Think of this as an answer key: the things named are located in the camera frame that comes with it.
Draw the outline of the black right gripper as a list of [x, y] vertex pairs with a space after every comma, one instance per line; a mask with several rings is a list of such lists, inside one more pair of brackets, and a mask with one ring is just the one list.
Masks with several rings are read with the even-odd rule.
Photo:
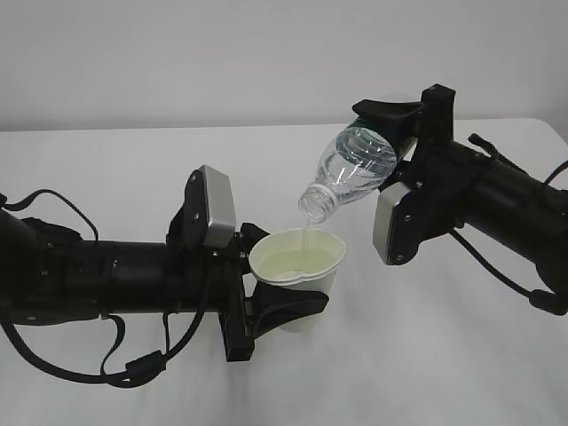
[[411, 160], [400, 162], [391, 179], [411, 190], [398, 206], [394, 235], [404, 264], [422, 242], [463, 226], [460, 204], [473, 181], [475, 153], [454, 141], [454, 98], [454, 90], [434, 84], [421, 102], [363, 99], [351, 108], [392, 145], [418, 136]]

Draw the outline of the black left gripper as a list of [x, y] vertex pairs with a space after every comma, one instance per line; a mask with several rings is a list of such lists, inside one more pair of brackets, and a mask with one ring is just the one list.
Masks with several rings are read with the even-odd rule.
[[166, 350], [167, 360], [189, 344], [207, 312], [218, 315], [226, 360], [242, 362], [251, 359], [257, 338], [325, 310], [329, 296], [323, 292], [257, 283], [249, 298], [252, 311], [249, 325], [243, 276], [251, 273], [252, 248], [268, 235], [257, 225], [243, 223], [225, 248], [202, 245], [188, 248], [181, 232], [167, 233], [170, 276], [166, 312], [194, 313], [180, 340]]

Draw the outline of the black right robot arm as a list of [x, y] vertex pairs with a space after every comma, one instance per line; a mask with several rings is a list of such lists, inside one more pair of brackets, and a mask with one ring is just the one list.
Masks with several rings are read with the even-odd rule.
[[[390, 142], [416, 140], [379, 188], [373, 243], [385, 264], [402, 265], [420, 244], [454, 237], [495, 278], [533, 307], [567, 313], [567, 192], [531, 177], [489, 141], [454, 139], [454, 90], [434, 84], [420, 100], [361, 100], [352, 108]], [[469, 224], [535, 265], [545, 289], [528, 290], [497, 271], [458, 229]]]

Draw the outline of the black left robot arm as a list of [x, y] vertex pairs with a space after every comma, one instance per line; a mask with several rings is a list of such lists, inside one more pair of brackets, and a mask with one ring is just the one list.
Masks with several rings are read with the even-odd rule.
[[209, 240], [203, 196], [189, 196], [166, 240], [87, 241], [64, 226], [17, 218], [32, 203], [1, 204], [1, 324], [23, 356], [31, 350], [17, 326], [51, 326], [119, 313], [206, 312], [219, 317], [228, 361], [251, 358], [258, 337], [322, 312], [320, 290], [277, 288], [258, 281], [246, 296], [249, 255], [265, 233], [246, 223]]

